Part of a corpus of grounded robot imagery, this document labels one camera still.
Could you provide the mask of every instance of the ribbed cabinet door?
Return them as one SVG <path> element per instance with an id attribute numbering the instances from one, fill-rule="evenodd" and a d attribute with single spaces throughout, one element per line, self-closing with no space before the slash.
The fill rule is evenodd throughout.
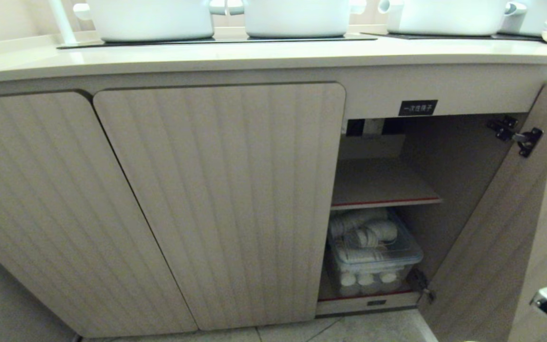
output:
<path id="1" fill-rule="evenodd" d="M 95 96 L 200 329 L 315 316 L 344 104 L 338 84 Z"/>
<path id="2" fill-rule="evenodd" d="M 196 328 L 78 93 L 0 97 L 0 262 L 80 335 Z"/>

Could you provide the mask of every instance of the pot handle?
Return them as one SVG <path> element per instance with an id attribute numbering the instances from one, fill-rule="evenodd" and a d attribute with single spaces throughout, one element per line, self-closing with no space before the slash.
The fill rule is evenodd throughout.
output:
<path id="1" fill-rule="evenodd" d="M 212 0 L 208 5 L 210 14 L 213 15 L 226 15 L 225 0 Z"/>
<path id="2" fill-rule="evenodd" d="M 81 20 L 92 20 L 90 5 L 88 4 L 75 4 L 73 6 L 73 13 Z"/>
<path id="3" fill-rule="evenodd" d="M 239 15 L 244 13 L 244 3 L 242 0 L 227 0 L 227 10 L 229 15 Z"/>
<path id="4" fill-rule="evenodd" d="M 349 0 L 349 12 L 362 14 L 367 9 L 367 0 Z"/>
<path id="5" fill-rule="evenodd" d="M 404 0 L 381 0 L 377 7 L 379 13 L 386 14 L 398 11 L 404 7 Z"/>
<path id="6" fill-rule="evenodd" d="M 506 15 L 506 17 L 512 17 L 514 15 L 524 15 L 525 13 L 527 13 L 527 10 L 528 8 L 525 4 L 510 1 L 506 4 L 506 11 L 504 12 L 504 15 Z"/>

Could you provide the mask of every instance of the cabinet shelf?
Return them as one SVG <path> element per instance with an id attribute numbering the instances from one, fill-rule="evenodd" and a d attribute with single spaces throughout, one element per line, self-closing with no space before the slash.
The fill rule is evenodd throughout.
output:
<path id="1" fill-rule="evenodd" d="M 441 203 L 441 197 L 398 158 L 340 160 L 332 210 Z"/>

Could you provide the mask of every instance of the wall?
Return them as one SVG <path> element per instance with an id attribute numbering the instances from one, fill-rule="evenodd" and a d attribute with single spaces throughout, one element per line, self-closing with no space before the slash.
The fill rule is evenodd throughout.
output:
<path id="1" fill-rule="evenodd" d="M 74 335 L 0 266 L 0 342 L 69 342 Z"/>
<path id="2" fill-rule="evenodd" d="M 94 30 L 90 21 L 80 21 L 72 14 L 75 3 L 84 0 L 62 0 L 74 30 Z M 385 16 L 377 12 L 378 0 L 368 0 L 363 15 L 352 15 L 352 24 L 383 24 Z M 243 15 L 214 16 L 215 26 L 243 26 Z M 0 0 L 0 40 L 58 33 L 47 0 Z"/>

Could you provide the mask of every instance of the red edge trim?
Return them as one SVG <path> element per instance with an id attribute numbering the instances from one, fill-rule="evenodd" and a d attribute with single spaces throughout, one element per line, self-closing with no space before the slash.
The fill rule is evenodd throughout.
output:
<path id="1" fill-rule="evenodd" d="M 368 298 L 368 297 L 383 297 L 383 296 L 391 296 L 391 295 L 399 295 L 399 294 L 410 294 L 411 290 L 406 291 L 399 291 L 399 292 L 390 292 L 388 294 L 375 294 L 370 296 L 355 296 L 355 297 L 337 297 L 337 298 L 330 298 L 330 299 L 318 299 L 318 302 L 330 302 L 330 301 L 345 301 L 345 299 L 357 299 L 357 298 Z"/>

